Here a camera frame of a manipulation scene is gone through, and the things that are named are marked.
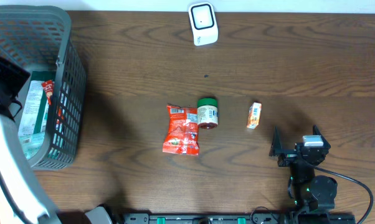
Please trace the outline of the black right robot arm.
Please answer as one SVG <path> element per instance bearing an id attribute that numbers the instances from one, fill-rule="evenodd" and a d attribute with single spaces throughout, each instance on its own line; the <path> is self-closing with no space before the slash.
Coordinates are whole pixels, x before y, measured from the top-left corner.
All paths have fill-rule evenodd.
<path id="1" fill-rule="evenodd" d="M 288 192 L 297 206 L 306 212 L 335 208 L 337 181 L 315 174 L 315 169 L 325 160 L 330 148 L 317 126 L 313 126 L 313 134 L 303 136 L 302 142 L 296 143 L 293 149 L 284 148 L 278 130 L 274 130 L 269 155 L 278 159 L 279 167 L 290 169 Z"/>

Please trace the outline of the red snack packet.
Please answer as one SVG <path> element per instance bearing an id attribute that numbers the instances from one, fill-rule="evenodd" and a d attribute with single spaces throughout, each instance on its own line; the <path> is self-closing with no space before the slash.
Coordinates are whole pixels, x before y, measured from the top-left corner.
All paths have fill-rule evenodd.
<path id="1" fill-rule="evenodd" d="M 197 109 L 167 105 L 169 128 L 163 152 L 189 156 L 199 155 Z"/>

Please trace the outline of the green lid spice jar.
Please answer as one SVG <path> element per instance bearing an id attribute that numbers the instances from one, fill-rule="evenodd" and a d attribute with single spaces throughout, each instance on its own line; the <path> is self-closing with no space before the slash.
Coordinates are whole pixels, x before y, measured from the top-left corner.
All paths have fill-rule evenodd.
<path id="1" fill-rule="evenodd" d="M 218 103 L 215 98 L 201 98 L 197 101 L 197 124 L 202 129 L 218 126 Z"/>

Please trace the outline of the small orange box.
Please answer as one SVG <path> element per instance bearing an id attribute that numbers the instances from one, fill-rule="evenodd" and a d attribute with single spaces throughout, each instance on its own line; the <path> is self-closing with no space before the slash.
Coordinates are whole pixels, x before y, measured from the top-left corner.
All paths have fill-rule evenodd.
<path id="1" fill-rule="evenodd" d="M 249 108 L 249 116 L 246 125 L 247 128 L 255 129 L 259 125 L 261 110 L 261 103 L 254 102 L 252 104 L 252 106 Z"/>

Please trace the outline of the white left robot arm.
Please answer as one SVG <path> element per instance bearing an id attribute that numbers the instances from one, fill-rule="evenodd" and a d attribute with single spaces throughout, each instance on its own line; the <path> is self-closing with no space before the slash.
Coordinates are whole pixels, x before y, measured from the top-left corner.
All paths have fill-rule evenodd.
<path id="1" fill-rule="evenodd" d="M 23 154 L 9 110 L 29 76 L 0 57 L 0 222 L 60 223 L 57 206 L 44 192 Z"/>

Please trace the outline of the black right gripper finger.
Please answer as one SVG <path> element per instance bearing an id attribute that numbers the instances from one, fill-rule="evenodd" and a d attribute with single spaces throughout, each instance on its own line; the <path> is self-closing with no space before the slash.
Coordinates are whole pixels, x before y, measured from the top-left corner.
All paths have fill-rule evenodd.
<path id="1" fill-rule="evenodd" d="M 270 147 L 269 156 L 279 156 L 283 152 L 282 142 L 277 127 L 274 127 L 272 144 Z"/>
<path id="2" fill-rule="evenodd" d="M 320 130 L 317 127 L 317 125 L 313 125 L 312 131 L 313 131 L 313 135 L 322 136 Z"/>

